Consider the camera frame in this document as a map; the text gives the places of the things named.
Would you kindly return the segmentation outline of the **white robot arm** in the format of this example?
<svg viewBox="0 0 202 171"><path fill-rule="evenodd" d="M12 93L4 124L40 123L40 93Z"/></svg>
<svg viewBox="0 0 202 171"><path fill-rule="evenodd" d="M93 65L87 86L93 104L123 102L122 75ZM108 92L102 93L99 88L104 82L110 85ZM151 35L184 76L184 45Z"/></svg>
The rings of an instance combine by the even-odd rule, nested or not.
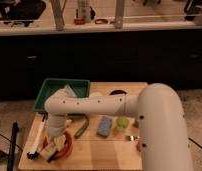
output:
<svg viewBox="0 0 202 171"><path fill-rule="evenodd" d="M165 84L150 84L138 94L72 98L54 93L44 108L47 133L52 137L65 130L65 116L70 113L136 118L143 171L194 171L183 106L178 94Z"/></svg>

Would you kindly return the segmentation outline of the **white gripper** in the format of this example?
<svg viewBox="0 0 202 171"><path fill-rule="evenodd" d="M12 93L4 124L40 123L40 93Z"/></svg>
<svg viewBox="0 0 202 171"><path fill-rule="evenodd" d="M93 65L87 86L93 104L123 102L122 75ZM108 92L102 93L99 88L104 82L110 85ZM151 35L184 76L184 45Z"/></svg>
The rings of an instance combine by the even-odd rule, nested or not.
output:
<svg viewBox="0 0 202 171"><path fill-rule="evenodd" d="M65 131L64 133L62 133L61 135L57 136L57 137L51 137L51 136L47 136L47 143L53 143L54 146L56 147L56 149L58 151L61 151L64 146L65 146L65 142L70 138L70 135L67 131Z"/></svg>

